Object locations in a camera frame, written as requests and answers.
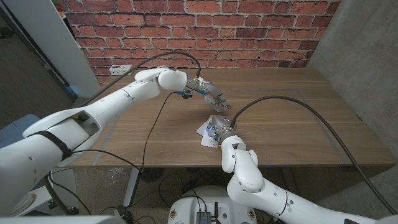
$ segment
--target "concrete wall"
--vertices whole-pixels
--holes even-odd
[[[308,67],[316,68],[398,157],[398,1],[341,2]],[[398,210],[398,167],[371,180]],[[358,215],[388,215],[364,182],[320,205]]]

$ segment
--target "black cable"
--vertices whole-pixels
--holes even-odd
[[[180,199],[181,199],[181,198],[187,198],[187,197],[196,197],[196,198],[199,198],[199,199],[205,204],[205,212],[207,212],[207,205],[206,205],[206,202],[205,202],[201,197],[196,196],[196,195],[187,195],[187,196],[180,197]]]
[[[159,119],[159,116],[160,116],[160,113],[162,112],[162,110],[163,110],[163,107],[164,107],[164,105],[166,104],[166,101],[167,101],[167,99],[169,98],[169,96],[171,96],[173,93],[177,93],[176,91],[174,91],[174,92],[171,92],[167,97],[166,97],[166,99],[164,100],[164,102],[163,102],[163,105],[162,105],[162,107],[160,108],[160,111],[159,111],[159,114],[157,114],[157,117],[156,117],[156,119],[155,119],[155,122],[154,122],[154,125],[152,125],[152,128],[150,129],[150,131],[149,131],[149,134],[148,134],[148,137],[147,137],[147,140],[145,141],[145,146],[144,146],[144,153],[143,153],[143,155],[142,155],[142,166],[141,166],[141,172],[144,170],[144,159],[145,159],[145,151],[146,151],[146,149],[147,149],[147,143],[148,143],[148,140],[149,140],[149,136],[150,136],[150,134],[152,133],[152,130],[154,129],[154,127],[155,127],[155,125],[156,125],[156,122],[157,122],[157,120]]]
[[[63,169],[63,170],[58,170],[58,171],[52,172],[51,174],[56,174],[57,172],[61,172],[61,171],[68,170],[68,169],[72,169],[72,168],[66,168],[66,169]]]
[[[198,205],[199,205],[199,212],[201,212],[201,208],[200,208],[200,202],[199,202],[198,195],[197,195],[197,193],[195,192],[195,190],[194,190],[194,189],[192,189],[192,191],[193,191],[193,193],[194,193],[194,194],[197,196]]]
[[[144,215],[143,217],[138,218],[135,222],[138,222],[140,219],[146,218],[146,217],[150,218],[156,224],[154,217],[152,217],[150,215]]]
[[[162,199],[162,201],[163,201],[169,208],[171,208],[172,206],[169,205],[169,204],[166,202],[166,200],[164,200],[164,198],[163,198],[163,196],[162,196],[162,194],[161,194],[161,192],[160,192],[160,188],[161,188],[161,186],[162,186],[163,181],[164,181],[166,178],[170,177],[171,175],[176,175],[176,176],[178,176],[178,177],[180,178],[181,185],[183,185],[182,178],[181,178],[180,175],[178,175],[178,174],[169,174],[169,175],[165,176],[165,177],[162,179],[162,181],[160,181],[160,184],[159,184],[158,189],[157,189],[157,190],[159,191],[159,196],[160,196],[160,198]]]
[[[107,210],[107,209],[109,209],[109,208],[118,209],[118,208],[116,208],[115,206],[109,206],[109,207],[104,208],[99,214],[101,215],[103,212],[105,212],[105,210]]]
[[[105,92],[108,88],[110,88],[111,86],[113,86],[115,83],[117,83],[119,80],[121,80],[122,78],[124,78],[125,76],[127,76],[129,73],[133,72],[135,69],[139,68],[141,65],[149,62],[152,59],[164,56],[164,55],[170,55],[170,54],[182,54],[182,55],[186,55],[190,58],[192,58],[193,61],[195,61],[195,63],[198,65],[198,70],[197,70],[197,74],[196,77],[199,77],[200,75],[200,70],[201,70],[201,66],[199,64],[199,61],[193,57],[192,55],[185,53],[185,52],[179,52],[179,51],[172,51],[172,52],[165,52],[162,54],[158,54],[155,55],[153,57],[150,57],[148,59],[143,60],[142,62],[138,63],[137,65],[131,67],[128,71],[124,72],[120,77],[118,77],[117,79],[113,80],[110,84],[108,84],[106,87],[102,88],[100,91],[98,91],[97,93],[95,93],[90,99],[88,99],[86,102],[84,102],[81,106],[86,106],[89,102],[91,102],[92,100],[94,100],[97,96],[99,96],[100,94],[102,94],[103,92]]]
[[[111,153],[111,152],[102,151],[102,150],[97,150],[97,149],[84,149],[84,150],[79,150],[79,151],[73,151],[72,154],[78,153],[78,152],[103,152],[103,153],[107,153],[107,154],[109,154],[109,155],[111,155],[111,156],[113,156],[113,157],[116,157],[116,158],[118,158],[118,159],[124,161],[124,162],[127,162],[128,164],[130,164],[130,165],[132,165],[133,167],[135,167],[139,172],[141,172],[141,170],[140,170],[136,165],[134,165],[132,162],[128,161],[127,159],[123,159],[122,157],[117,156],[117,155],[115,155],[115,154],[113,154],[113,153]]]
[[[63,188],[64,190],[68,191],[68,192],[71,193],[73,196],[75,196],[75,198],[76,198],[76,199],[84,206],[84,208],[87,210],[88,214],[91,215],[90,210],[87,208],[87,206],[80,200],[80,198],[79,198],[75,193],[73,193],[71,190],[67,189],[67,188],[64,187],[64,186],[62,186],[62,185],[60,185],[60,184],[58,184],[58,183],[55,183],[55,182],[52,180],[50,174],[49,174],[49,179],[50,179],[51,183],[57,185],[58,187]]]
[[[393,215],[397,215],[397,212],[391,207],[391,205],[386,201],[386,199],[379,193],[379,191],[373,186],[372,182],[365,176],[361,168],[359,167],[358,163],[356,162],[355,158],[353,155],[350,153],[348,150],[347,146],[344,144],[344,142],[341,140],[339,135],[337,135],[336,131],[330,126],[330,124],[317,112],[315,111],[312,107],[307,105],[306,103],[303,103],[299,100],[287,97],[287,96],[264,96],[261,98],[258,98],[254,100],[253,102],[249,103],[246,105],[244,108],[242,108],[238,113],[236,113],[235,117],[231,121],[231,128],[235,125],[236,118],[246,109],[248,109],[250,106],[262,101],[262,100],[268,100],[268,99],[281,99],[281,100],[289,100],[294,103],[298,103],[305,107],[306,109],[310,110],[322,123],[329,129],[329,131],[332,133],[332,135],[336,138],[340,146],[343,148],[345,153],[347,154],[348,158],[350,161],[354,164],[355,168],[358,170],[358,172],[361,174],[362,178],[364,179],[365,183],[368,185],[368,187],[373,191],[373,193],[376,195],[376,197],[380,200],[380,202],[388,209],[389,212]]]

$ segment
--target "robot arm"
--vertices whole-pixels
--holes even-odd
[[[186,73],[168,67],[143,70],[134,78],[133,83],[90,105],[41,119],[24,131],[23,140],[0,149],[0,216],[10,215],[55,166],[66,166],[85,153],[72,151],[90,149],[109,123],[135,104],[159,95],[160,86],[183,91],[187,85]]]
[[[370,218],[323,208],[263,178],[257,168],[256,153],[246,150],[243,140],[234,133],[236,126],[230,128],[230,124],[231,121],[224,116],[212,116],[208,129],[211,130],[209,136],[214,136],[214,140],[221,143],[223,170],[234,172],[227,192],[236,203],[261,209],[289,224],[376,222]]]

